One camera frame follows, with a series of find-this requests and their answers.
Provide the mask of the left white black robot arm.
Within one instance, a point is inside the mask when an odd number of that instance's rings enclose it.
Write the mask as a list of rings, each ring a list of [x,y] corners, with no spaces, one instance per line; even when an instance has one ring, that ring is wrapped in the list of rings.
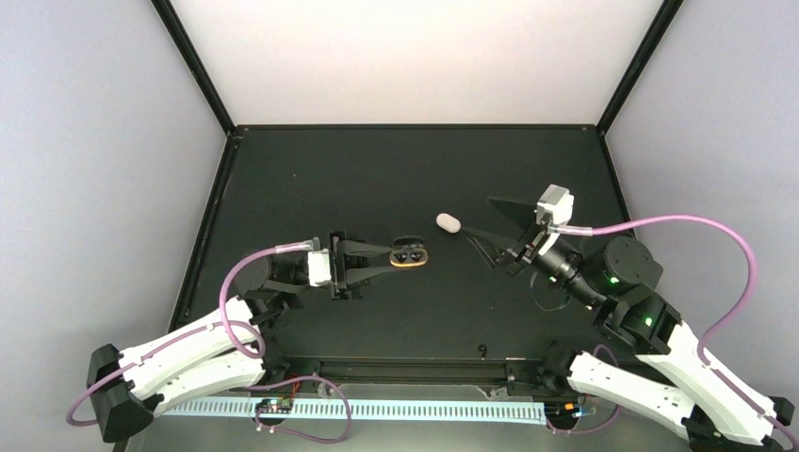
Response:
[[[327,289],[332,299],[354,299],[374,279],[428,259],[418,237],[374,245],[345,232],[330,233],[327,246],[312,238],[256,251],[225,276],[211,313],[138,346],[93,350],[79,399],[90,403],[94,416],[76,419],[80,404],[74,402],[66,421],[96,426],[103,442],[115,444],[183,402],[279,379],[288,364],[267,332],[301,308],[299,294]]]

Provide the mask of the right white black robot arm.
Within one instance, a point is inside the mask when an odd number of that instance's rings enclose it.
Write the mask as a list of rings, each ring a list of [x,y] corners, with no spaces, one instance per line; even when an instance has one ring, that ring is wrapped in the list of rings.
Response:
[[[693,451],[777,451],[791,436],[793,404],[767,396],[733,374],[681,313],[657,292],[662,266],[630,235],[632,222],[605,227],[572,223],[573,196],[547,194],[536,204],[493,198],[521,229],[510,238],[475,228],[462,233],[490,266],[516,275],[531,269],[594,314],[611,344],[661,375],[654,381],[594,354],[553,344],[536,369],[539,386],[606,399],[671,429]]]

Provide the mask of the black earbuds charging case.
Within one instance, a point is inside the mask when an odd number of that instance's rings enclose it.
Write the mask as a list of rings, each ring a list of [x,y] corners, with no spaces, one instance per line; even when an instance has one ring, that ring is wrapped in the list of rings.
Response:
[[[416,235],[396,238],[391,244],[389,263],[394,267],[413,268],[425,266],[430,259],[425,240]]]

